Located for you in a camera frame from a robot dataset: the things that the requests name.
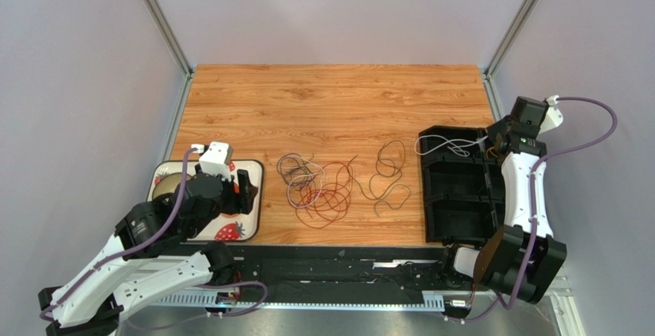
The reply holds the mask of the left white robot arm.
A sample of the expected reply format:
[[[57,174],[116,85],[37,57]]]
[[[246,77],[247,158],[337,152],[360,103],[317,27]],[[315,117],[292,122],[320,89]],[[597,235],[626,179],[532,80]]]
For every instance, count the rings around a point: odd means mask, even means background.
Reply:
[[[48,335],[110,335],[134,313],[192,286],[228,285],[234,257],[220,241],[177,264],[132,280],[138,269],[195,238],[222,214],[248,215],[258,187],[248,171],[229,178],[202,172],[175,174],[178,183],[135,205],[89,265],[61,287],[38,294]]]

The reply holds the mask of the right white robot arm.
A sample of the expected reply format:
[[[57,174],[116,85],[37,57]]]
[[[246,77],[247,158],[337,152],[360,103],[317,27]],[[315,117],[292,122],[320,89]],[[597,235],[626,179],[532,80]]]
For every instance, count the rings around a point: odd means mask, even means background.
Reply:
[[[504,223],[482,248],[456,245],[451,255],[452,270],[509,296],[507,304],[539,302],[567,257],[547,218],[547,146],[537,139],[562,124],[558,102],[556,95],[543,101],[519,97],[509,115],[487,127],[504,179]]]

